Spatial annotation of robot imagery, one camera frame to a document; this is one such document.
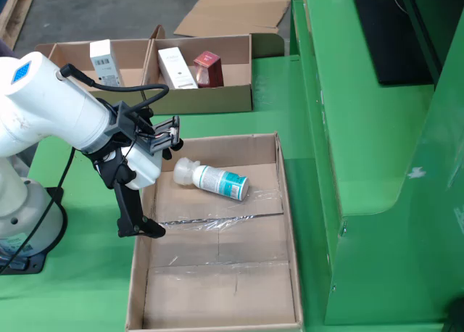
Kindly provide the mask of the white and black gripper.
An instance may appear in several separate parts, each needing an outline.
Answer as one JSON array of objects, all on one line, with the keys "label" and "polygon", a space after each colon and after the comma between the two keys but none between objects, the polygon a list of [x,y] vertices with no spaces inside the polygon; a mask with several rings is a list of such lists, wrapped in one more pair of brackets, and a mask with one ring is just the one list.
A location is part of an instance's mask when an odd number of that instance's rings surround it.
[{"label": "white and black gripper", "polygon": [[161,173],[162,157],[171,160],[171,150],[163,149],[162,154],[152,156],[135,143],[125,146],[107,143],[99,150],[96,144],[84,147],[83,154],[90,159],[104,185],[115,191],[120,208],[118,236],[163,237],[166,230],[144,215],[140,193],[135,190],[155,184]]}]

